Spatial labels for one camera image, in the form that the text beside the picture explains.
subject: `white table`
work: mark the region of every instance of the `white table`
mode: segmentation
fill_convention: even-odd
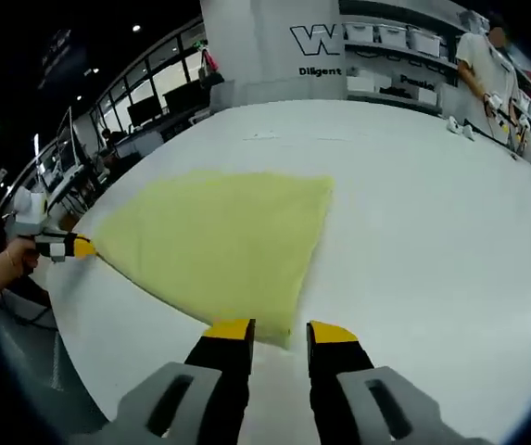
[[[291,350],[255,347],[239,443],[318,443],[311,319],[352,331],[375,365],[432,396],[463,435],[502,442],[529,412],[528,164],[406,109],[339,101],[232,108],[143,159],[75,230],[93,235],[148,182],[193,170],[335,178]],[[53,265],[47,278],[67,351],[109,419],[130,389],[183,361],[206,328],[98,258]]]

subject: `letter w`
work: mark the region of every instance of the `letter w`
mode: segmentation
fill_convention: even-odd
[[[328,55],[338,56],[341,54],[337,50],[341,36],[339,34],[334,35],[335,26],[333,25],[329,31],[327,25],[312,25],[310,32],[306,26],[291,26],[290,31],[305,56],[318,56],[321,53],[321,48]]]

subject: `computer monitor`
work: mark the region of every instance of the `computer monitor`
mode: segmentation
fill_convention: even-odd
[[[162,107],[155,95],[150,96],[147,99],[140,100],[136,104],[127,108],[129,117],[132,120],[134,127],[140,126],[145,121],[155,118],[157,115],[162,114]]]
[[[209,93],[199,81],[192,81],[166,93],[164,100],[169,113],[181,113],[197,105],[208,105]]]

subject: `black cable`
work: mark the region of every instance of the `black cable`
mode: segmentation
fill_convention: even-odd
[[[56,327],[44,326],[42,324],[36,323],[43,317],[43,315],[51,311],[51,308],[44,308],[34,318],[31,318],[29,320],[28,318],[21,317],[20,315],[18,315],[17,313],[9,309],[9,306],[7,305],[7,302],[6,302],[6,297],[4,296],[3,292],[0,293],[0,296],[1,296],[1,301],[2,301],[2,304],[0,304],[0,309],[8,313],[14,319],[16,323],[21,324],[21,325],[26,325],[26,326],[37,327],[39,329],[44,329],[46,331],[58,332],[58,329]]]

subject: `yellow cloth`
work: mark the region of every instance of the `yellow cloth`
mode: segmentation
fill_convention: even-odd
[[[255,318],[259,339],[284,344],[332,186],[272,173],[158,181],[101,223],[95,247],[198,320]]]

